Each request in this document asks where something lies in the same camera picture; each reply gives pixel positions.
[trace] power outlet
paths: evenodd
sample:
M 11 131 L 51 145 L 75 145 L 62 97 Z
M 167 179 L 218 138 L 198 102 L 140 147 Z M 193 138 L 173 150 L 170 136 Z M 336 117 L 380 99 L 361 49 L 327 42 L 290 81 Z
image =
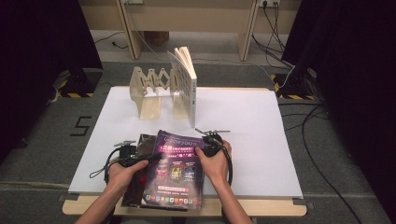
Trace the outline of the power outlet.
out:
M 259 7 L 263 7 L 263 2 L 267 2 L 267 7 L 275 7 L 275 4 L 279 6 L 280 0 L 260 0 Z

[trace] book stand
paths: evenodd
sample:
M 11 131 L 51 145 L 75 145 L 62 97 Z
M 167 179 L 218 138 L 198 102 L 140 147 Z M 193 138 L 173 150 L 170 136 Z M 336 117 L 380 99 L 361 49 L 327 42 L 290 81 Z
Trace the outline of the book stand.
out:
M 145 75 L 140 67 L 135 67 L 129 84 L 131 99 L 136 103 L 139 119 L 159 119 L 161 115 L 162 95 L 159 88 L 165 91 L 170 89 L 173 102 L 173 118 L 186 119 L 187 111 L 179 97 L 179 83 L 181 77 L 175 69 L 171 69 L 170 75 L 161 69 L 159 74 L 150 68 Z

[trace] desk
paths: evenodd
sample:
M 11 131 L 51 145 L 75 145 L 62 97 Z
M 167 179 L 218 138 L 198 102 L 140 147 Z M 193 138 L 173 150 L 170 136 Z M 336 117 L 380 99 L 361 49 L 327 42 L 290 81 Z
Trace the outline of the desk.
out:
M 144 0 L 143 5 L 116 1 L 133 59 L 143 47 L 136 33 L 142 31 L 235 33 L 241 61 L 248 56 L 258 0 Z
M 200 137 L 187 119 L 172 118 L 170 96 L 163 95 L 162 113 L 157 120 L 140 120 L 130 99 L 128 87 L 113 87 L 93 129 L 90 141 L 70 185 L 69 192 L 79 193 L 77 201 L 67 200 L 64 212 L 82 214 L 105 188 L 103 175 L 89 178 L 103 167 L 113 145 L 137 139 L 139 134 L 169 133 Z M 196 127 L 201 130 L 230 130 L 222 137 L 233 146 L 233 192 L 253 217 L 303 216 L 305 205 L 293 204 L 302 199 L 275 93 L 265 89 L 198 88 Z M 210 181 L 204 183 L 203 210 L 188 213 L 124 208 L 121 216 L 220 216 L 219 200 Z

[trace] white tabletop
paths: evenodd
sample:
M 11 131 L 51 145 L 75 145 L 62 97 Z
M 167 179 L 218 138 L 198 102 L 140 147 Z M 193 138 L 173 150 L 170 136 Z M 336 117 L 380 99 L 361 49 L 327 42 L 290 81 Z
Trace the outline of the white tabletop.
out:
M 97 194 L 106 184 L 101 169 L 114 144 L 159 130 L 201 137 L 187 119 L 173 119 L 169 93 L 162 93 L 161 117 L 140 120 L 129 87 L 113 87 L 92 131 L 69 192 Z M 237 197 L 303 198 L 291 159 L 275 93 L 266 89 L 197 89 L 196 127 L 230 130 L 221 137 L 233 148 L 233 192 Z M 206 178 L 204 195 L 216 195 Z

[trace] person's right hand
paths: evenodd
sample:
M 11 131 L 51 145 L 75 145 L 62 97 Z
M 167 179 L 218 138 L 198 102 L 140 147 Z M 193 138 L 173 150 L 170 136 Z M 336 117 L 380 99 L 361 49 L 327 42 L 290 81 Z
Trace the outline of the person's right hand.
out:
M 232 148 L 230 143 L 223 140 L 223 145 L 227 148 L 228 154 L 231 157 Z M 227 182 L 228 163 L 221 150 L 213 157 L 207 157 L 199 147 L 195 149 L 195 152 L 201 160 L 205 174 L 212 183 L 217 181 Z

